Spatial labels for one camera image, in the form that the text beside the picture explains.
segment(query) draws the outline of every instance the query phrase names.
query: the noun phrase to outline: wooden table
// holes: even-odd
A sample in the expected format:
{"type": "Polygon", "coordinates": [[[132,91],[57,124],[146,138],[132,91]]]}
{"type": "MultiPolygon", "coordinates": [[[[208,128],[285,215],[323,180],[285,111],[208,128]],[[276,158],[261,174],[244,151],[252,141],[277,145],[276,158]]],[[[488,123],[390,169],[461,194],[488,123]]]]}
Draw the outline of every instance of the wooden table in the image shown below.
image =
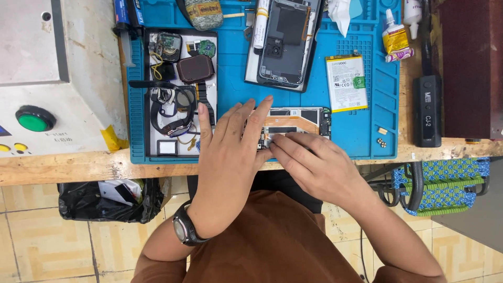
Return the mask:
{"type": "MultiPolygon", "coordinates": [[[[415,47],[415,50],[419,51],[417,44],[418,41],[411,45],[415,47]]],[[[123,85],[126,83],[124,71],[123,85]]],[[[462,138],[443,138],[442,146],[439,148],[422,149],[415,147],[412,141],[412,79],[421,75],[420,52],[417,52],[414,57],[401,62],[397,158],[393,160],[358,160],[355,161],[355,164],[503,156],[503,141],[482,140],[478,145],[467,145],[462,138]]],[[[261,168],[261,170],[276,169],[282,169],[278,162],[267,162],[261,168]]],[[[129,159],[129,149],[115,153],[88,152],[0,159],[0,186],[196,174],[197,164],[132,164],[129,159]]]]}

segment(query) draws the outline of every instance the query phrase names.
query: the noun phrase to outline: paper roll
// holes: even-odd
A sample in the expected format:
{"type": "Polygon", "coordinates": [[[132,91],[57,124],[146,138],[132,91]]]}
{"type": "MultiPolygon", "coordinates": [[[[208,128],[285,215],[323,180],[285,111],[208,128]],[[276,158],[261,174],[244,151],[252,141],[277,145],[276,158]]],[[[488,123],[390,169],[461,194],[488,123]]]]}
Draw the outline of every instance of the paper roll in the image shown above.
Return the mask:
{"type": "Polygon", "coordinates": [[[262,49],[266,38],[267,18],[269,17],[270,0],[259,0],[257,6],[257,18],[255,19],[255,31],[253,47],[262,49]]]}

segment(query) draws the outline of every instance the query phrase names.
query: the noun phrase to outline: blue repair mat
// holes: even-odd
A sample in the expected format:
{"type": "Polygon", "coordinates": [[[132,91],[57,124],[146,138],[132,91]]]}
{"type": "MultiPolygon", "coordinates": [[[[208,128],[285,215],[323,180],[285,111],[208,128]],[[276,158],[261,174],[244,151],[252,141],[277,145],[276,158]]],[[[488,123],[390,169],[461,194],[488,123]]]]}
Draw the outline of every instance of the blue repair mat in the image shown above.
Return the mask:
{"type": "MultiPolygon", "coordinates": [[[[139,0],[146,27],[192,28],[177,8],[175,0],[139,0]]],[[[220,1],[224,14],[246,13],[254,9],[255,1],[220,1]]],[[[398,146],[398,88],[400,63],[386,63],[381,34],[385,26],[386,9],[392,9],[396,22],[401,22],[401,0],[361,0],[362,13],[351,19],[344,38],[337,24],[323,19],[317,33],[316,52],[307,91],[297,93],[244,82],[249,43],[243,37],[245,17],[224,19],[218,32],[218,117],[236,102],[250,97],[258,102],[267,95],[274,96],[273,107],[330,107],[326,79],[325,57],[363,54],[368,109],[332,114],[332,140],[344,149],[351,159],[393,159],[398,146]],[[382,127],[387,135],[377,132],[382,127]],[[377,139],[387,143],[382,148],[377,139]]],[[[143,79],[143,50],[139,40],[132,41],[132,60],[137,67],[127,68],[128,80],[143,79]]],[[[150,157],[145,148],[145,90],[128,87],[130,151],[134,164],[196,163],[197,157],[150,157]]]]}

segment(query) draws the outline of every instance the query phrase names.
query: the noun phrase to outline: chair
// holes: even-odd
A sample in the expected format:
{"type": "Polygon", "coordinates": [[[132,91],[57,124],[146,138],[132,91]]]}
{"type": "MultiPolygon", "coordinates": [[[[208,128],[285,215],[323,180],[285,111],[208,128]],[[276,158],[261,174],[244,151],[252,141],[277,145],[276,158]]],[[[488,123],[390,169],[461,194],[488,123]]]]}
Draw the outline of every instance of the chair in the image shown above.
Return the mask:
{"type": "Polygon", "coordinates": [[[487,193],[489,163],[489,158],[463,158],[393,164],[367,175],[365,180],[386,205],[400,202],[410,215],[458,213],[471,208],[477,196],[487,193]],[[391,183],[371,181],[387,172],[391,173],[391,183]]]}

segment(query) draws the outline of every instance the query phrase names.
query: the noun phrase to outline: white glue bottle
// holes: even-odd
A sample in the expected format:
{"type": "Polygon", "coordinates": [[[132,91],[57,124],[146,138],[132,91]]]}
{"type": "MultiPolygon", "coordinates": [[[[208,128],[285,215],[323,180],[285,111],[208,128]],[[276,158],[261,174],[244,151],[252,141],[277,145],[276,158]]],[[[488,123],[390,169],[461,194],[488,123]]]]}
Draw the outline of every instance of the white glue bottle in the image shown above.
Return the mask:
{"type": "Polygon", "coordinates": [[[421,3],[418,0],[405,0],[405,9],[403,13],[403,23],[410,27],[410,37],[417,38],[417,29],[421,21],[421,3]]]}
{"type": "Polygon", "coordinates": [[[386,23],[388,28],[382,33],[382,41],[386,53],[392,54],[408,49],[407,34],[403,25],[396,25],[391,9],[386,10],[386,23]]]}

